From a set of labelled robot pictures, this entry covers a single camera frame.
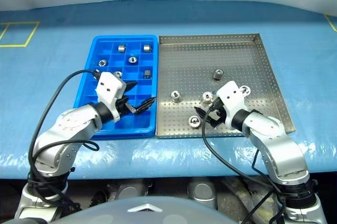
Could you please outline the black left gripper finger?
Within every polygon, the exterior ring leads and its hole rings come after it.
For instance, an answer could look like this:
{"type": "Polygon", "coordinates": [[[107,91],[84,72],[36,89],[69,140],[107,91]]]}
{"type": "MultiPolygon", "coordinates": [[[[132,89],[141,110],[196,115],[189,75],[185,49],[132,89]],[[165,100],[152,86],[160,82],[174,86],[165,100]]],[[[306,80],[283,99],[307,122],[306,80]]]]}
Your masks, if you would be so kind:
{"type": "Polygon", "coordinates": [[[151,97],[143,101],[138,107],[136,107],[136,112],[135,114],[141,114],[145,111],[147,111],[153,103],[156,101],[156,97],[151,97]]]}
{"type": "Polygon", "coordinates": [[[126,87],[125,87],[124,93],[132,90],[137,85],[137,81],[130,81],[130,82],[126,82],[125,84],[126,84],[126,87]]]}

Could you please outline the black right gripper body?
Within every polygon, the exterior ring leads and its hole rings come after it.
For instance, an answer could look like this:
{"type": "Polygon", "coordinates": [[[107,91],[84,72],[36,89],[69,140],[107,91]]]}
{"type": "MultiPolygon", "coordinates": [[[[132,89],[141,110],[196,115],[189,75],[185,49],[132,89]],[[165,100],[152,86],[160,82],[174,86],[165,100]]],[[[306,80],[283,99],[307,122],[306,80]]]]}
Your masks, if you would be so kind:
{"type": "Polygon", "coordinates": [[[221,101],[221,99],[218,97],[216,98],[210,105],[209,109],[208,109],[208,114],[209,117],[208,118],[213,118],[211,117],[211,113],[214,113],[217,116],[217,119],[221,119],[221,123],[220,124],[224,124],[225,120],[226,120],[226,111],[223,107],[223,102],[221,101]]]}

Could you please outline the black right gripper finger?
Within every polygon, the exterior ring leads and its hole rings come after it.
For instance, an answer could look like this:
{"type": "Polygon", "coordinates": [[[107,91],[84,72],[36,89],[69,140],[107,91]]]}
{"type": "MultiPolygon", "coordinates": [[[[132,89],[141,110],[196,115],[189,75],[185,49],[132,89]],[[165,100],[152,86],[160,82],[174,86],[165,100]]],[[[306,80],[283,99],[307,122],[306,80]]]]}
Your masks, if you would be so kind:
{"type": "Polygon", "coordinates": [[[200,118],[203,118],[203,119],[206,118],[206,119],[208,119],[209,114],[203,108],[201,108],[201,107],[194,107],[194,109],[195,109],[196,113],[198,114],[198,116],[200,118]]]}
{"type": "Polygon", "coordinates": [[[221,123],[221,119],[213,119],[213,118],[206,118],[203,119],[203,127],[206,127],[206,124],[209,124],[212,128],[216,128],[219,126],[219,124],[221,123]]]}

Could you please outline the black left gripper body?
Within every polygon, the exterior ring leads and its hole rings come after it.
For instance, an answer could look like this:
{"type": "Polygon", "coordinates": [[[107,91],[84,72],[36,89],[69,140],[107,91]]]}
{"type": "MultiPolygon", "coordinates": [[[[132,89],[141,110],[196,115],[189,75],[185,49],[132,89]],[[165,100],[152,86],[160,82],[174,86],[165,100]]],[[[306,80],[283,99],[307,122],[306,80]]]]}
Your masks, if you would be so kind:
{"type": "Polygon", "coordinates": [[[120,116],[135,114],[137,112],[136,108],[133,107],[128,101],[129,98],[126,95],[123,95],[122,98],[116,101],[116,109],[120,116]]]}

